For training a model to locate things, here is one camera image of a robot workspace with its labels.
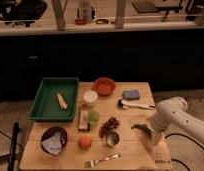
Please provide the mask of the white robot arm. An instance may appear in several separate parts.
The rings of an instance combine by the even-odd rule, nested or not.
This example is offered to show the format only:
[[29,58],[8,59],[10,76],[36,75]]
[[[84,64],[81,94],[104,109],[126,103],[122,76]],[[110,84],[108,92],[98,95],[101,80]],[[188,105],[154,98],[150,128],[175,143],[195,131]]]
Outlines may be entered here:
[[170,124],[182,128],[204,145],[204,121],[187,113],[188,103],[182,97],[173,97],[156,104],[156,112],[149,118],[152,129],[165,132]]

